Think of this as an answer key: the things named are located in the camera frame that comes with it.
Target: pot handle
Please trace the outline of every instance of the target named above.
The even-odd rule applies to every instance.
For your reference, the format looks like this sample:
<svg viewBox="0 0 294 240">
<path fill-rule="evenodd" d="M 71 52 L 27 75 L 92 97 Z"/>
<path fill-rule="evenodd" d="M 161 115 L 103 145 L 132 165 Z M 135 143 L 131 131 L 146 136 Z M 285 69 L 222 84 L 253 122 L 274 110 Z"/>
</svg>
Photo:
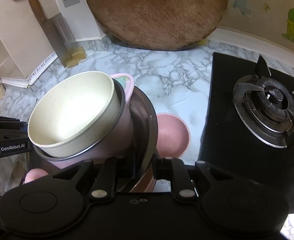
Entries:
<svg viewBox="0 0 294 240">
<path fill-rule="evenodd" d="M 125 91 L 125 101 L 126 101 L 126 104 L 129 105 L 130 98 L 133 94 L 134 87 L 135 87 L 135 81 L 133 76 L 127 73 L 118 73 L 118 74 L 113 74 L 110 76 L 113 79 L 117 80 L 123 87 Z"/>
</svg>

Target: stove burner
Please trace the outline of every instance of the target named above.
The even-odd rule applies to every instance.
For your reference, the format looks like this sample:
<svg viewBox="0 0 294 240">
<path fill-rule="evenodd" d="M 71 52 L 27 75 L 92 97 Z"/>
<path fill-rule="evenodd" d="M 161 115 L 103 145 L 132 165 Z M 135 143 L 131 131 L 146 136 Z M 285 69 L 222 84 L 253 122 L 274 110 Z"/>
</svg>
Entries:
<svg viewBox="0 0 294 240">
<path fill-rule="evenodd" d="M 270 77 L 267 63 L 261 56 L 255 72 L 257 75 L 244 76 L 235 84 L 233 102 L 237 113 L 264 143 L 276 148 L 292 147 L 294 99 L 283 84 Z"/>
</svg>

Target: knife handle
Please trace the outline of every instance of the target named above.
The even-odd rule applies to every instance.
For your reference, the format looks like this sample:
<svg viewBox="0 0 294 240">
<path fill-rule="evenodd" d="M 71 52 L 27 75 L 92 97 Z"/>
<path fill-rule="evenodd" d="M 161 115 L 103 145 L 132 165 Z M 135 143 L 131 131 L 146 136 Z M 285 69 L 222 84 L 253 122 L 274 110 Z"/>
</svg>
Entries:
<svg viewBox="0 0 294 240">
<path fill-rule="evenodd" d="M 45 21 L 47 20 L 46 16 L 44 15 L 44 11 L 41 8 L 39 0 L 28 0 L 31 10 L 33 11 L 38 23 L 42 26 Z"/>
</svg>

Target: wooden cutting board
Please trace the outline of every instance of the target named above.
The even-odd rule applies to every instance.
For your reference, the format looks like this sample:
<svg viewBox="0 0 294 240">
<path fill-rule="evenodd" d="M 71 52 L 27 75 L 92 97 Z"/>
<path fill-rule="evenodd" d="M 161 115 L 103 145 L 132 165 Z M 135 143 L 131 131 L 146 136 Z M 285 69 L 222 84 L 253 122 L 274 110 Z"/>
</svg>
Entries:
<svg viewBox="0 0 294 240">
<path fill-rule="evenodd" d="M 195 44 L 220 23 L 228 0 L 87 0 L 113 35 L 144 49 L 177 50 Z"/>
</svg>

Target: pink cooking pot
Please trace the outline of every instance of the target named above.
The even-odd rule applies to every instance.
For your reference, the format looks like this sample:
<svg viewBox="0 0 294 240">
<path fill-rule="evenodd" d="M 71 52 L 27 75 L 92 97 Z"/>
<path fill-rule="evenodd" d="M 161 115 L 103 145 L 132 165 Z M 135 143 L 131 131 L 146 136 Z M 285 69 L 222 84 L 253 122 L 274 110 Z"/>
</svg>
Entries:
<svg viewBox="0 0 294 240">
<path fill-rule="evenodd" d="M 125 73 L 111 75 L 111 77 L 114 78 L 120 111 L 110 132 L 86 149 L 68 157 L 52 157 L 34 145 L 36 153 L 41 158 L 63 169 L 82 160 L 91 159 L 94 163 L 103 163 L 109 157 L 126 155 L 133 137 L 133 121 L 128 106 L 134 90 L 134 79 Z"/>
</svg>

